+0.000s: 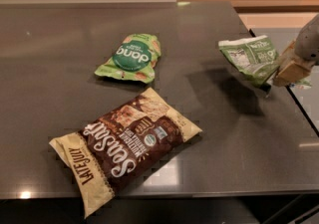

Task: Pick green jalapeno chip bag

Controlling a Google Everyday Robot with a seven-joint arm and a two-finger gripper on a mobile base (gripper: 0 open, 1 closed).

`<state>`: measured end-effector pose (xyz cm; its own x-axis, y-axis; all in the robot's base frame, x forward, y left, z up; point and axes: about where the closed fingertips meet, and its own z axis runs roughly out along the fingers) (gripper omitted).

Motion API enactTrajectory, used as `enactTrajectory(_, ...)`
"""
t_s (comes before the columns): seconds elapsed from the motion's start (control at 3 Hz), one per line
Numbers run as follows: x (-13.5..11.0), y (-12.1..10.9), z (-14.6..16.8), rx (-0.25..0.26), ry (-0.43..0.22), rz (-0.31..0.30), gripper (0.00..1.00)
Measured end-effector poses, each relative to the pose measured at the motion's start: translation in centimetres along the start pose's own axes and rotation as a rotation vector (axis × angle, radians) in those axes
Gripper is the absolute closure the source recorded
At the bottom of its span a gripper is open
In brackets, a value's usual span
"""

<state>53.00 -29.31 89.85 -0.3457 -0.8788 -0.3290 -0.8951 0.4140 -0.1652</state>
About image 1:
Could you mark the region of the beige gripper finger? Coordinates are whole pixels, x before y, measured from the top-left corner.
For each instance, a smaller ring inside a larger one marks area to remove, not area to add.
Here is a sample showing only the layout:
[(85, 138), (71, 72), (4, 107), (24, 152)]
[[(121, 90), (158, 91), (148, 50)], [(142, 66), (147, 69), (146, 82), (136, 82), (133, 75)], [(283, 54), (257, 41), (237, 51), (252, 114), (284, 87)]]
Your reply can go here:
[(308, 77), (315, 65), (314, 62), (304, 60), (296, 55), (294, 41), (289, 44), (275, 63), (279, 69), (273, 78), (273, 85), (277, 87), (288, 86)]

